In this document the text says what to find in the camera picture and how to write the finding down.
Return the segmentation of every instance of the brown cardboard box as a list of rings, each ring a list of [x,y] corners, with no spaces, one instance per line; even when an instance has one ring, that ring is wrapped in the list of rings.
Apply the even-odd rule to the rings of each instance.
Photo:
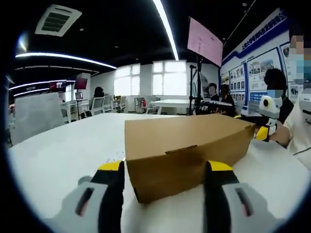
[[[219,114],[125,122],[125,156],[140,203],[176,195],[202,181],[206,160],[233,166],[255,125]]]

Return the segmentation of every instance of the white table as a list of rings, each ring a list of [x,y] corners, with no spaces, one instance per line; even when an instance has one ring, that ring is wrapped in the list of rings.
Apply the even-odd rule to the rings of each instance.
[[[124,158],[124,121],[170,116],[100,114],[41,133],[9,151],[19,186],[40,217],[53,217],[63,198],[83,176],[93,176],[101,164]],[[268,201],[269,211],[287,218],[306,190],[310,173],[276,143],[252,142],[235,166]],[[142,209],[125,173],[123,233],[199,233],[202,226],[202,186],[156,201]]]
[[[229,103],[224,103],[220,101],[214,100],[205,100],[209,103],[217,104],[217,105],[224,105],[224,106],[231,106]],[[158,107],[157,114],[160,115],[162,113],[162,108],[189,108],[190,101],[189,100],[159,100],[151,102],[153,107]]]

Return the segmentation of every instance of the person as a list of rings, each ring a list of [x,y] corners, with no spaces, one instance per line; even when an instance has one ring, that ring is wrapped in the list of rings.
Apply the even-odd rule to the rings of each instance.
[[[98,97],[104,97],[104,90],[100,86],[95,88],[94,96],[89,100],[89,103],[88,103],[88,109],[89,110],[92,109],[92,104],[93,104],[94,98],[98,98]]]
[[[294,59],[297,71],[300,68],[299,63],[303,63],[304,57],[306,58],[304,52],[308,52],[304,48],[307,43],[304,43],[303,35],[304,32],[299,25],[296,23],[290,25],[290,48],[294,50],[290,51],[292,54],[289,57],[290,59]],[[277,123],[276,132],[270,136],[270,140],[276,141],[283,147],[286,147],[305,167],[311,170],[311,112],[300,108],[300,98],[301,93],[298,94],[293,110],[286,118],[284,124]]]
[[[94,98],[98,98],[98,97],[104,97],[104,90],[100,86],[95,88],[94,95],[88,102],[88,109],[89,110],[92,109],[92,104],[93,104]],[[92,116],[92,113],[90,111],[85,111],[85,113],[81,113],[82,119],[84,119],[86,117],[91,117],[91,116]]]
[[[226,115],[226,116],[230,116],[230,117],[234,117],[235,116],[235,105],[234,105],[234,100],[233,100],[233,98],[229,92],[229,85],[222,84],[220,94],[222,96],[221,102],[230,103],[232,105],[232,107],[220,106],[217,108],[216,113]]]
[[[278,120],[283,124],[294,107],[294,104],[286,96],[286,77],[280,69],[273,68],[266,71],[264,82],[267,85],[267,90],[283,90],[283,104],[280,108],[280,116],[278,118]]]
[[[219,101],[219,96],[217,95],[217,85],[215,83],[210,83],[208,85],[208,92],[210,95],[210,99],[213,101]]]

